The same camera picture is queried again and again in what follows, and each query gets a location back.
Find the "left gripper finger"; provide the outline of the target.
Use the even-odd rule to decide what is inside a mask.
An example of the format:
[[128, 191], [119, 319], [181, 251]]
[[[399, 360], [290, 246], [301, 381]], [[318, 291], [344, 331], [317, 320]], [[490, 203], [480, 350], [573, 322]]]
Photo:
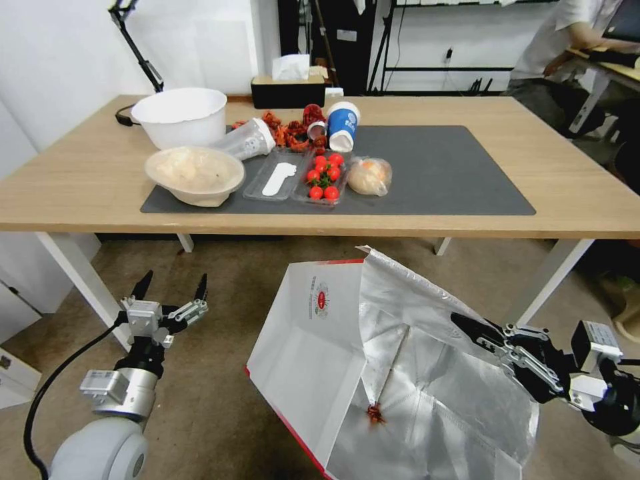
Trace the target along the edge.
[[194, 298], [167, 314], [167, 328], [188, 328], [200, 321], [209, 310], [207, 303], [208, 275], [204, 273], [196, 288]]
[[144, 302], [144, 297], [148, 291], [153, 278], [153, 272], [148, 271], [133, 287], [132, 292], [120, 300], [122, 310], [128, 311], [131, 308], [139, 307]]

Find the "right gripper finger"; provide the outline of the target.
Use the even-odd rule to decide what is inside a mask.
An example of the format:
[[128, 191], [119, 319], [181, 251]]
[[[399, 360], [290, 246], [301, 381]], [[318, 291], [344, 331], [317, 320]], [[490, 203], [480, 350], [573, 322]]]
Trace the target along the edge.
[[506, 346], [508, 341], [519, 345], [520, 341], [548, 342], [550, 338], [544, 330], [517, 327], [507, 324], [504, 327], [488, 320], [477, 320], [466, 315], [453, 312], [451, 321], [478, 346]]
[[484, 350], [492, 353], [496, 358], [503, 372], [516, 384], [524, 388], [517, 380], [517, 368], [525, 367], [532, 370], [549, 384], [555, 391], [560, 387], [557, 383], [557, 376], [552, 370], [543, 366], [536, 358], [529, 354], [522, 347], [518, 347], [514, 342], [508, 341], [506, 346], [480, 346]]

